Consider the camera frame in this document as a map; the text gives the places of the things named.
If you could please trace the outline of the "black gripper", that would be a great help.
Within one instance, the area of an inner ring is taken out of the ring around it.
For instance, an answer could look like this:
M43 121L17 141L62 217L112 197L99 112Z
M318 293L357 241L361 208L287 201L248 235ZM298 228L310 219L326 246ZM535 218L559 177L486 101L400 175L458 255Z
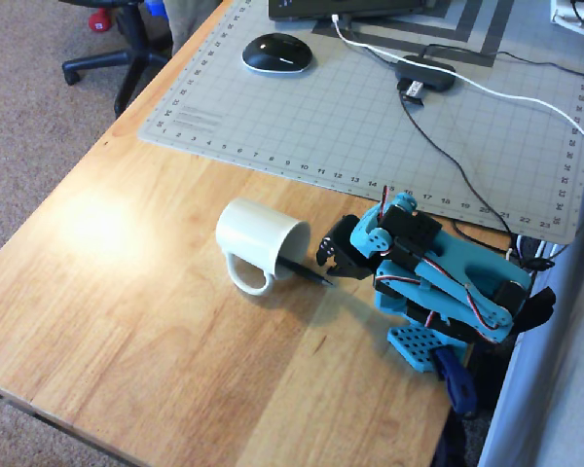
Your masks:
M374 273L375 268L372 262L364 257L350 241L351 234L358 223L357 216L348 214L321 239L315 258L321 267L325 266L328 260L334 260L334 265L326 271L329 276L363 280Z

